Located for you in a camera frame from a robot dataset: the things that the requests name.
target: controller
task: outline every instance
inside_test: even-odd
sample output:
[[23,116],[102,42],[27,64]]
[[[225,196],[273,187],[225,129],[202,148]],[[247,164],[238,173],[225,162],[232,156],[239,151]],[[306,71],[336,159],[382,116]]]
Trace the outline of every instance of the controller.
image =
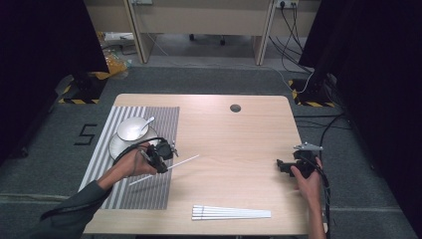
[[317,169],[317,156],[314,154],[314,150],[322,150],[322,147],[305,142],[294,148],[297,149],[293,153],[296,162],[283,162],[277,159],[277,167],[281,172],[288,173],[290,177],[294,177],[291,167],[295,166],[304,178],[310,177],[311,173]]

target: white bowl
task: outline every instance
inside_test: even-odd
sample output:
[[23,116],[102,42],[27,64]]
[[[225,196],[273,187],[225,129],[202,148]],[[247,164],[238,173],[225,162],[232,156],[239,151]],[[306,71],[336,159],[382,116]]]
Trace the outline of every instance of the white bowl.
[[[149,138],[157,137],[157,136],[158,134],[153,127],[150,127],[148,133],[144,135],[142,138],[139,138],[133,141],[123,140],[117,135],[117,133],[115,133],[112,136],[111,140],[109,141],[109,145],[108,145],[109,155],[113,159],[116,159],[121,152],[123,152],[127,147],[131,146],[132,144],[141,142],[143,140],[147,140]],[[149,144],[157,145],[158,139],[150,141]]]
[[142,138],[148,132],[149,126],[142,128],[146,119],[134,117],[125,119],[117,127],[117,135],[123,140],[137,140]]

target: chopsticks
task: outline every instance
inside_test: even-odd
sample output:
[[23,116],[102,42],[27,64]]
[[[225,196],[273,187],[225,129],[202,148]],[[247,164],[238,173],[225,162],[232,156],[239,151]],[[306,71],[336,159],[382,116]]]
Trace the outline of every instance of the chopsticks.
[[193,205],[192,220],[269,218],[271,211],[231,207]]

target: wooden table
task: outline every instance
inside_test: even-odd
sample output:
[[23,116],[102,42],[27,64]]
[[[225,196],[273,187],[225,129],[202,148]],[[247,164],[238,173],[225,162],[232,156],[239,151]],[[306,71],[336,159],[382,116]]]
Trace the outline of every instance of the wooden table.
[[[276,159],[293,161],[301,140],[288,100],[279,96],[119,95],[114,105],[180,107],[177,163],[166,210],[99,210],[85,233],[292,235],[307,233],[296,180]],[[232,105],[241,110],[233,113]],[[264,219],[192,221],[202,204],[271,210]]]

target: spoon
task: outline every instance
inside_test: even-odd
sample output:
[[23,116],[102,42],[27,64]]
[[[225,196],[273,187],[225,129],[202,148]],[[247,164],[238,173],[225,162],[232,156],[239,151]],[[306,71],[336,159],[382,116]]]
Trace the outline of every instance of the spoon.
[[151,118],[149,118],[146,122],[145,122],[145,124],[140,128],[140,131],[143,131],[143,129],[147,126],[147,125],[149,125],[149,123],[150,122],[152,122],[152,121],[154,121],[155,120],[155,117],[151,117]]

